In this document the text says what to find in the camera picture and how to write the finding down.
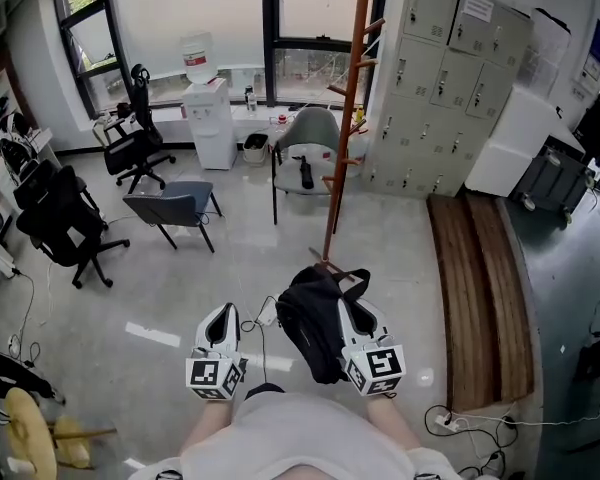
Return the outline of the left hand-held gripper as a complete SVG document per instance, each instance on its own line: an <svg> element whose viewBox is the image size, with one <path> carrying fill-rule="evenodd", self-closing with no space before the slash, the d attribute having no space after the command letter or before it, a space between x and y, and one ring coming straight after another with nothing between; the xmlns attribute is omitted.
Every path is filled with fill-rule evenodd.
<svg viewBox="0 0 600 480"><path fill-rule="evenodd" d="M202 355L186 359L185 385L206 401L231 401L243 381L248 360L238 352L240 342L239 313L233 303L212 310L198 325L195 347Z"/></svg>

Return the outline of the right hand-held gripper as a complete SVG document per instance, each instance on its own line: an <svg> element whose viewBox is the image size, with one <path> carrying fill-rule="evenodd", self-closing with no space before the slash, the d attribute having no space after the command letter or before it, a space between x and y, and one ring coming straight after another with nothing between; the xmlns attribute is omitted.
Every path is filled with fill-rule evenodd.
<svg viewBox="0 0 600 480"><path fill-rule="evenodd" d="M354 310L357 331L344 298L337 308L346 377L361 396L392 394L405 376L405 360L403 347L389 335L384 313L359 298ZM361 334L372 340L363 343Z"/></svg>

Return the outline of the black bag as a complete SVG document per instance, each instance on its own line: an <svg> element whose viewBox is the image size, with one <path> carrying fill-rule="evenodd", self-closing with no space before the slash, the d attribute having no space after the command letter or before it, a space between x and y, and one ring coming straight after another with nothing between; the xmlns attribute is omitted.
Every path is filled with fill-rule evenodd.
<svg viewBox="0 0 600 480"><path fill-rule="evenodd" d="M277 319L307 362L319 384L345 381L342 335L338 304L352 318L356 333L370 336L377 319L361 304L371 274L366 269L330 273L315 264L301 270L276 302Z"/></svg>

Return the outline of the wooden coat stand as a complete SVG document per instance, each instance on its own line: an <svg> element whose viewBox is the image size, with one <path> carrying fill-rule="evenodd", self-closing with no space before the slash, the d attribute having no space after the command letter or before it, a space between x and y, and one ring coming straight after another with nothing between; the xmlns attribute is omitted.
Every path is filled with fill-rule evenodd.
<svg viewBox="0 0 600 480"><path fill-rule="evenodd" d="M325 185L328 195L330 196L324 243L321 252L318 252L314 248L309 248L310 253L322 266L328 268L333 273L340 274L343 273L343 270L331 261L330 248L339 218L340 206L344 194L347 167L349 165L360 164L360 162L355 158L350 158L348 153L349 138L352 134L358 132L366 123L366 119L363 118L359 123L355 125L352 124L359 73L361 69L373 67L378 63L378 60L375 58L365 59L365 56L376 45L377 39L373 40L369 46L366 46L365 40L369 35L379 32L385 24L385 19L383 17L367 22L368 7L369 0L356 0L353 35L350 49L350 62L348 71L346 73L346 88L341 89L334 85L329 85L327 87L328 90L344 96L344 107L340 125L340 135L334 174L331 176L324 176L322 178L323 184Z"/></svg>

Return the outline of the person's left forearm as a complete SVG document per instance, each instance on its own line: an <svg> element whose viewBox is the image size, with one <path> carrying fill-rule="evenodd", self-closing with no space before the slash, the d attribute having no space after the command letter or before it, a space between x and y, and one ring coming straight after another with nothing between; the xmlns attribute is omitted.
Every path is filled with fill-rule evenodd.
<svg viewBox="0 0 600 480"><path fill-rule="evenodd" d="M183 455L192 446L229 427L233 419L233 409L233 400L206 401L198 421L182 445L180 454Z"/></svg>

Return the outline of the person's right forearm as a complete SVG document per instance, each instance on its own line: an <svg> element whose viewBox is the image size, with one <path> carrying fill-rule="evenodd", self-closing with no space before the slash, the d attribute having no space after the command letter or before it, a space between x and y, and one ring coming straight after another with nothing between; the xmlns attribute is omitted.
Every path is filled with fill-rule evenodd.
<svg viewBox="0 0 600 480"><path fill-rule="evenodd" d="M381 433L404 450L419 448L421 443L392 398L384 394L367 397L367 419Z"/></svg>

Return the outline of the person's dark trousers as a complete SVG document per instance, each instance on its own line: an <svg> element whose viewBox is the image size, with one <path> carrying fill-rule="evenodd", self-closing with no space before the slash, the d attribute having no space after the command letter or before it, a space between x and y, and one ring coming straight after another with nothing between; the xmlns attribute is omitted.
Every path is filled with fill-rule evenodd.
<svg viewBox="0 0 600 480"><path fill-rule="evenodd" d="M252 388L251 390L249 390L245 396L245 400L249 400L253 397L255 397L256 395L259 394L263 394L263 393L284 393L285 390L283 388L281 388L280 386L274 384L274 383L269 383L269 382L265 382L262 383L254 388Z"/></svg>

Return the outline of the brown wooden platform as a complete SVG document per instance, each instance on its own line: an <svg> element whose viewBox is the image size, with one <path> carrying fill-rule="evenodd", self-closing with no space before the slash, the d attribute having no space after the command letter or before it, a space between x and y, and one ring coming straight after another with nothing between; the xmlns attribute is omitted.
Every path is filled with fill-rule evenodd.
<svg viewBox="0 0 600 480"><path fill-rule="evenodd" d="M447 405L512 403L534 390L531 333L520 274L495 199L426 201L439 268Z"/></svg>

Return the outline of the person's white shirt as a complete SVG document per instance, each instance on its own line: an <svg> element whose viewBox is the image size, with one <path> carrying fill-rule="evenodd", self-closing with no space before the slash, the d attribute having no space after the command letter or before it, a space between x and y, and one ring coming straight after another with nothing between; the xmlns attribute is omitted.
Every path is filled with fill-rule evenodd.
<svg viewBox="0 0 600 480"><path fill-rule="evenodd" d="M129 480L462 480L446 456L404 450L365 416L318 396L263 393L229 427Z"/></svg>

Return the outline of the black folded umbrella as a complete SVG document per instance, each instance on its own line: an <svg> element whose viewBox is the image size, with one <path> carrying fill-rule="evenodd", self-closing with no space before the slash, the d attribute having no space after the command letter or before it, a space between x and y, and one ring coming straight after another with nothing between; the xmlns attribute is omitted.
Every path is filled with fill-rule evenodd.
<svg viewBox="0 0 600 480"><path fill-rule="evenodd" d="M305 156L293 156L293 159L300 163L299 171L301 175L301 186L304 190L312 190L314 181L312 177L312 168Z"/></svg>

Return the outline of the white waste bin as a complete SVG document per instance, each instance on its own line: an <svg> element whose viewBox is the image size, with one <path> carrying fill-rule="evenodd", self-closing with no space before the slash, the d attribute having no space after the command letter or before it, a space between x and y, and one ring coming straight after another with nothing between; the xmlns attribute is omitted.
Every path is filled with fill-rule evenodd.
<svg viewBox="0 0 600 480"><path fill-rule="evenodd" d="M269 137L264 133L252 133L243 143L243 159L249 166L261 166L266 161Z"/></svg>

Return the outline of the white water dispenser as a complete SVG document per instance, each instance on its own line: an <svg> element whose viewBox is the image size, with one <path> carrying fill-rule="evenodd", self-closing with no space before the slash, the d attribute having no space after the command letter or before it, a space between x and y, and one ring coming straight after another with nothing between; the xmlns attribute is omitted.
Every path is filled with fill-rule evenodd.
<svg viewBox="0 0 600 480"><path fill-rule="evenodd" d="M192 83L183 106L201 167L230 170L237 155L227 81L215 77L207 84Z"/></svg>

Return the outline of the yellow round stool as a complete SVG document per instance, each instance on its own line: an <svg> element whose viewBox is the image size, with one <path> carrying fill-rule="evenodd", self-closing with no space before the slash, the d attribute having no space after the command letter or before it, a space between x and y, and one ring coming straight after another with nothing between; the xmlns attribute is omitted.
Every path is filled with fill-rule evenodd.
<svg viewBox="0 0 600 480"><path fill-rule="evenodd" d="M57 480L59 467L93 471L90 441L117 433L115 427L85 430L66 414L47 421L34 398L16 387L8 391L4 405L14 459L35 480Z"/></svg>

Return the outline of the grey metal lockers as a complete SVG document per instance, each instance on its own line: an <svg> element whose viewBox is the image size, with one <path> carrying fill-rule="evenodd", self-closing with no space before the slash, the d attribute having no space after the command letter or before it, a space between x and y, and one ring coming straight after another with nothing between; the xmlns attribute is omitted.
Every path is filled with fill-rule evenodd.
<svg viewBox="0 0 600 480"><path fill-rule="evenodd" d="M379 109L363 180L403 197L455 196L503 111L528 45L530 17L496 0L490 23L463 0L403 0L383 49Z"/></svg>

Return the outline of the large clear water bottle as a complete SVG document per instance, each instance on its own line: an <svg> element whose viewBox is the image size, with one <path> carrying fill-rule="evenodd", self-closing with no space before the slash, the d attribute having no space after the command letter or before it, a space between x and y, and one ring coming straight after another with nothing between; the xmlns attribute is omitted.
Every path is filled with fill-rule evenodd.
<svg viewBox="0 0 600 480"><path fill-rule="evenodd" d="M210 32L199 31L181 39L185 74L194 84L207 84L218 73Z"/></svg>

